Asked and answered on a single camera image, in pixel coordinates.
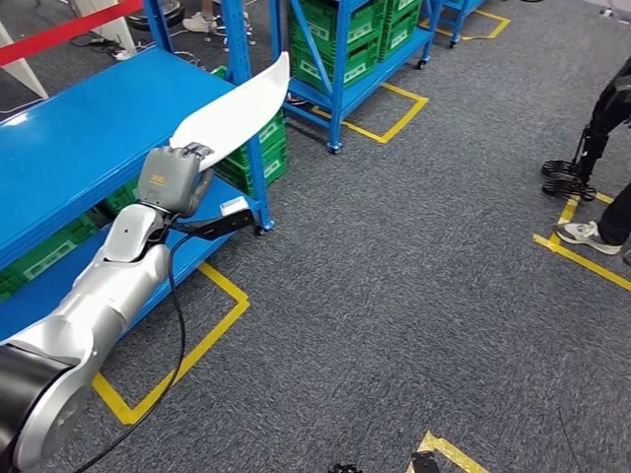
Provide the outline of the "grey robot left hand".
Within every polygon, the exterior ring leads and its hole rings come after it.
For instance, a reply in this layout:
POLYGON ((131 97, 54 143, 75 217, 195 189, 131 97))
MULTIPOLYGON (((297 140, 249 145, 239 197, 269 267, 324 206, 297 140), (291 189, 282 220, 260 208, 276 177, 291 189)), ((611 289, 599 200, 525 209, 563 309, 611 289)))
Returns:
POLYGON ((199 143, 183 148, 163 146, 149 151, 137 182, 140 202, 183 218, 194 215, 214 175, 202 162, 213 151, 199 143))

